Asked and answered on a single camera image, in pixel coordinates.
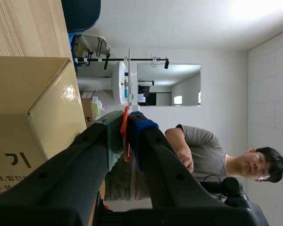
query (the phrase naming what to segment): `pedestal sink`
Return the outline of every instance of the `pedestal sink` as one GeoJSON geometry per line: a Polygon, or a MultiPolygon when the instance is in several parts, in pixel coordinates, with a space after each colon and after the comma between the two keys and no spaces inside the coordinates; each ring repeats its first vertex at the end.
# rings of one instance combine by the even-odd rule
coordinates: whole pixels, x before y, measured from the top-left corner
{"type": "Polygon", "coordinates": [[[125,72],[126,66],[124,62],[120,61],[113,68],[112,78],[77,77],[77,83],[80,91],[112,90],[114,101],[118,105],[122,105],[127,102],[127,98],[125,98],[125,72]]]}

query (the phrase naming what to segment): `gray fabric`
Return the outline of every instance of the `gray fabric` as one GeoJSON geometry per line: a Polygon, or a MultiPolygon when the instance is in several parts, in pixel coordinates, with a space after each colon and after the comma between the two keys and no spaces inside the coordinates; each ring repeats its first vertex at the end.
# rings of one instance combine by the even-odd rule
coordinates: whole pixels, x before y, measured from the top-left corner
{"type": "MultiPolygon", "coordinates": [[[[183,129],[185,142],[190,147],[194,161],[194,172],[192,175],[198,180],[203,181],[208,175],[214,174],[223,180],[227,177],[225,173],[225,151],[220,140],[210,131],[190,126],[178,125],[183,129]]],[[[107,198],[111,200],[141,200],[150,198],[145,177],[137,168],[136,160],[132,158],[131,182],[128,172],[128,163],[120,161],[109,172],[111,176],[106,177],[107,198]]],[[[206,178],[206,181],[218,181],[215,176],[206,178]]]]}
{"type": "MultiPolygon", "coordinates": [[[[194,171],[192,175],[203,181],[205,177],[214,174],[223,180],[225,173],[225,151],[220,140],[210,131],[191,126],[178,125],[183,129],[184,139],[192,152],[194,171]]],[[[218,181],[215,176],[208,177],[206,181],[218,181]]]]}
{"type": "Polygon", "coordinates": [[[106,201],[127,200],[131,198],[130,183],[131,183],[131,168],[132,161],[126,162],[122,155],[108,172],[105,177],[105,198],[106,201]]]}

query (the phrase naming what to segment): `blue clamp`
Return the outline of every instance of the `blue clamp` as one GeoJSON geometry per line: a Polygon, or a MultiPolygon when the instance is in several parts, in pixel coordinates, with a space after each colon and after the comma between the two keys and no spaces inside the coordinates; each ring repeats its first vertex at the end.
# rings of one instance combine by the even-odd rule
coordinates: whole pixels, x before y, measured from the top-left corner
{"type": "Polygon", "coordinates": [[[132,112],[130,114],[127,127],[127,137],[140,171],[142,171],[142,152],[138,150],[140,135],[144,129],[153,127],[159,128],[157,123],[144,117],[141,112],[132,112]]]}

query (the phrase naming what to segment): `man's arm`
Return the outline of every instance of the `man's arm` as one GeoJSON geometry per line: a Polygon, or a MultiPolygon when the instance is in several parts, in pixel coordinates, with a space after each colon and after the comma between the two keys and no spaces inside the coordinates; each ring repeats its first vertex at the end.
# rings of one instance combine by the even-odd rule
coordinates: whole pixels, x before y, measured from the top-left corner
{"type": "Polygon", "coordinates": [[[172,128],[168,129],[165,132],[166,139],[170,143],[170,145],[174,148],[176,152],[178,152],[182,148],[189,148],[187,143],[185,142],[184,133],[182,128],[172,128]]]}
{"type": "Polygon", "coordinates": [[[183,165],[189,170],[190,173],[194,171],[194,162],[192,159],[192,153],[185,142],[184,133],[182,128],[173,128],[168,129],[165,132],[166,139],[170,143],[170,145],[176,151],[180,161],[183,165]]]}

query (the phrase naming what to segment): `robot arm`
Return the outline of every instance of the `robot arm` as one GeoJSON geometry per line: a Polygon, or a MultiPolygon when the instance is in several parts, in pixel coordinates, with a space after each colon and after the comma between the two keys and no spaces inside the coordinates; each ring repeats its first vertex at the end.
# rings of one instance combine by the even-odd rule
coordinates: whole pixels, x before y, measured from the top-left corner
{"type": "MultiPolygon", "coordinates": [[[[122,112],[114,112],[80,134],[69,148],[0,195],[0,225],[86,226],[98,189],[123,145],[122,112]]],[[[112,212],[98,206],[100,225],[236,225],[263,226],[245,205],[218,202],[181,164],[158,129],[141,113],[128,121],[128,140],[145,174],[153,209],[112,212]]]]}

